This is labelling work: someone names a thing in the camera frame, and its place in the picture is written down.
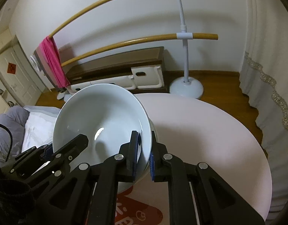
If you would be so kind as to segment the large white bowl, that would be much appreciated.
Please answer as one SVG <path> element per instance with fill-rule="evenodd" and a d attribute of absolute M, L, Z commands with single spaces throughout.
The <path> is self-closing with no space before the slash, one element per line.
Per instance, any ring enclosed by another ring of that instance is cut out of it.
<path fill-rule="evenodd" d="M 81 163 L 96 165 L 118 154 L 128 143 L 132 131 L 140 134 L 136 180 L 148 166 L 152 148 L 150 119 L 141 102 L 128 90 L 114 84 L 91 85 L 64 104 L 53 132 L 53 151 L 57 152 L 79 134 L 88 138 L 88 146 L 70 163 L 70 171 Z"/>

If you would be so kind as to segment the white bed sheet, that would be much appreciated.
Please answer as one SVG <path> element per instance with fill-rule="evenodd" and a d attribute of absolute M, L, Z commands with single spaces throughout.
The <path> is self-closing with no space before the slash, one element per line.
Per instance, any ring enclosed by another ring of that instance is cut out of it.
<path fill-rule="evenodd" d="M 22 152 L 32 148 L 52 143 L 55 122 L 60 112 L 57 107 L 25 106 L 29 112 L 25 124 L 25 134 Z"/>

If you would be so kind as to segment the pink printed table mat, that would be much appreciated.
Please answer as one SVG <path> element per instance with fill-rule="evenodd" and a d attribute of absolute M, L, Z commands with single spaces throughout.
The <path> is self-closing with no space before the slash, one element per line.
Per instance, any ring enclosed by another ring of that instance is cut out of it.
<path fill-rule="evenodd" d="M 263 218 L 272 198 L 267 158 L 251 132 L 223 110 L 172 94 L 138 94 L 159 143 L 186 163 L 207 163 Z M 168 188 L 145 176 L 117 198 L 115 224 L 169 224 Z"/>

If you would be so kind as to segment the grey pillow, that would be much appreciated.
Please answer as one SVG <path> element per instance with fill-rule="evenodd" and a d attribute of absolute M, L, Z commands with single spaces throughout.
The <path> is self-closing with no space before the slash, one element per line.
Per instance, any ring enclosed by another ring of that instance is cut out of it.
<path fill-rule="evenodd" d="M 8 131 L 0 127 L 0 167 L 5 165 L 8 154 L 10 161 L 21 153 L 28 116 L 29 112 L 21 106 L 11 107 L 7 112 L 0 114 L 0 124 L 11 132 L 13 139 L 11 146 Z"/>

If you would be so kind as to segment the red paper door sign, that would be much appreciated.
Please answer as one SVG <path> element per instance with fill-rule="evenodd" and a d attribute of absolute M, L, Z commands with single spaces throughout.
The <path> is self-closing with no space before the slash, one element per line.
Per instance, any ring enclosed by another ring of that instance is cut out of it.
<path fill-rule="evenodd" d="M 7 67 L 7 73 L 15 75 L 16 74 L 16 67 L 17 67 L 16 64 L 9 62 L 8 67 Z"/>

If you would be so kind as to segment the white storage box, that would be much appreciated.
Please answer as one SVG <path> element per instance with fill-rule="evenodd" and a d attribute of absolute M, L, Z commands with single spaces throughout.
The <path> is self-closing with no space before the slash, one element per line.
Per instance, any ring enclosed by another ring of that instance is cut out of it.
<path fill-rule="evenodd" d="M 139 89 L 161 88 L 164 79 L 161 65 L 132 67 L 134 82 Z"/>

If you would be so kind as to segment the dark wood low cabinet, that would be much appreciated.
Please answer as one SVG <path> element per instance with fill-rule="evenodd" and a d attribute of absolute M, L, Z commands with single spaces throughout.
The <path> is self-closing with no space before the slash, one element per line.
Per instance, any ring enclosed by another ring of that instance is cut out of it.
<path fill-rule="evenodd" d="M 165 63 L 163 54 L 163 47 L 122 52 L 73 66 L 66 73 L 66 76 L 71 84 L 73 92 L 77 92 L 94 84 L 111 83 L 121 86 L 134 94 L 146 92 L 167 93 L 168 86 L 165 83 L 165 80 L 164 86 L 161 88 L 137 88 L 131 71 L 131 68 L 133 67 L 161 65 L 164 79 Z"/>

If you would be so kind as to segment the framed panel with fan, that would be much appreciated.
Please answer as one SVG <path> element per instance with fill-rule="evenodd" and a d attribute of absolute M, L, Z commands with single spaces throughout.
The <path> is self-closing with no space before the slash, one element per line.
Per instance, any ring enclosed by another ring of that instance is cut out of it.
<path fill-rule="evenodd" d="M 43 52 L 41 51 L 40 47 L 37 47 L 33 54 L 30 56 L 32 61 L 37 66 L 37 69 L 39 72 L 43 72 L 45 77 L 49 80 L 49 82 L 53 85 L 53 87 L 58 92 L 65 92 L 66 89 L 64 87 L 60 87 L 57 83 L 56 77 L 53 74 L 52 70 L 50 69 L 50 66 L 48 65 Z"/>

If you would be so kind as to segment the white lace curtain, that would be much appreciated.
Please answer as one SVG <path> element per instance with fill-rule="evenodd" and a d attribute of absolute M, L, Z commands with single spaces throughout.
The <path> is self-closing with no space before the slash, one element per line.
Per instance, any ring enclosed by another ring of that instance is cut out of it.
<path fill-rule="evenodd" d="M 268 219 L 288 201 L 288 12 L 281 0 L 247 0 L 248 33 L 240 87 L 258 110 L 272 174 Z"/>

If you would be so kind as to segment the pink towel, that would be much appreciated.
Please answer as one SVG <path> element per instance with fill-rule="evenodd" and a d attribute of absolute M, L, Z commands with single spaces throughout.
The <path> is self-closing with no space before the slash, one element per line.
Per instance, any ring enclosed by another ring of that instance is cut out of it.
<path fill-rule="evenodd" d="M 54 39 L 47 36 L 40 44 L 40 51 L 48 64 L 50 71 L 56 79 L 59 88 L 66 88 L 70 85 L 61 66 L 60 55 Z"/>

